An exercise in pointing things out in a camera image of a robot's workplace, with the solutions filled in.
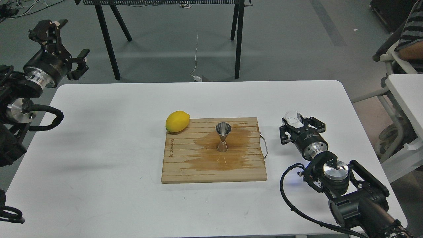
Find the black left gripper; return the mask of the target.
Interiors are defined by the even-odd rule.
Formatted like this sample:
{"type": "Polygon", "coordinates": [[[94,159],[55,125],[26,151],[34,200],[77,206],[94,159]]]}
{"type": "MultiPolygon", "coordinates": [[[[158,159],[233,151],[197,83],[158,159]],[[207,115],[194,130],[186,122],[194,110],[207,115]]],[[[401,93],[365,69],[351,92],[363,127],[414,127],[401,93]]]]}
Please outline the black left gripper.
{"type": "Polygon", "coordinates": [[[76,58],[62,44],[60,29],[67,19],[58,21],[41,20],[32,30],[29,30],[29,39],[38,43],[41,49],[24,65],[25,73],[42,71],[48,74],[51,80],[46,84],[48,88],[56,88],[67,75],[68,80],[79,80],[89,67],[86,65],[86,56],[89,49],[83,49],[76,58]],[[75,70],[71,70],[72,63],[77,64],[75,70]]]}

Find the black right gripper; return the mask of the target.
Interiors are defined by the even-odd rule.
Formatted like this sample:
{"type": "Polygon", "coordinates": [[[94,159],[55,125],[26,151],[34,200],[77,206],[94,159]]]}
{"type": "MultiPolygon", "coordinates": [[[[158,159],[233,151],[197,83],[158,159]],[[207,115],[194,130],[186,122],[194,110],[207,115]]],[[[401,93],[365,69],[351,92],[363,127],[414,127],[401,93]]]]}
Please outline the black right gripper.
{"type": "Polygon", "coordinates": [[[320,135],[326,131],[326,124],[315,117],[300,117],[303,124],[300,128],[290,125],[282,118],[283,125],[279,127],[282,145],[293,142],[302,157],[311,161],[317,154],[328,150],[328,143],[320,135]]]}

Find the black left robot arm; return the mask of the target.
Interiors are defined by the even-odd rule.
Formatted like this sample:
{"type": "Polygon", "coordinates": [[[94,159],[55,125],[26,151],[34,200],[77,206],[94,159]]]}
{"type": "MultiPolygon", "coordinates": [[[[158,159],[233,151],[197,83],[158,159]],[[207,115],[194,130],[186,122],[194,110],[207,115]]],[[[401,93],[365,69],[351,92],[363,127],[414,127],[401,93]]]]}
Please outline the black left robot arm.
{"type": "Polygon", "coordinates": [[[1,65],[0,84],[0,165],[8,166],[27,152],[22,142],[28,131],[49,131],[63,120],[63,113],[54,107],[34,104],[32,98],[41,97],[45,88],[55,88],[64,77],[78,80],[89,69],[83,49],[72,57],[62,45],[60,29],[68,22],[41,20],[29,39],[40,50],[25,64],[23,72],[13,66],[1,65]]]}

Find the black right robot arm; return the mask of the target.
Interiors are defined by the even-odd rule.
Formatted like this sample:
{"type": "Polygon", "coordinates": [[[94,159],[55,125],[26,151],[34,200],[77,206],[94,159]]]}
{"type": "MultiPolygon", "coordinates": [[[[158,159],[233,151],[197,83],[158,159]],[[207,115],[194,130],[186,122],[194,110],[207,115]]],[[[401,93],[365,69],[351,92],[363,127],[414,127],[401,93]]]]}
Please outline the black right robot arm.
{"type": "Polygon", "coordinates": [[[292,142],[302,158],[309,161],[291,165],[280,179],[280,193],[290,210],[302,218],[330,230],[360,238],[411,238],[412,235],[388,211],[387,187],[367,171],[358,161],[340,161],[328,150],[321,136],[326,125],[314,117],[285,116],[279,128],[281,144],[292,142]],[[337,225],[315,220],[297,209],[284,191],[284,178],[290,170],[297,173],[314,191],[324,193],[337,225]]]}

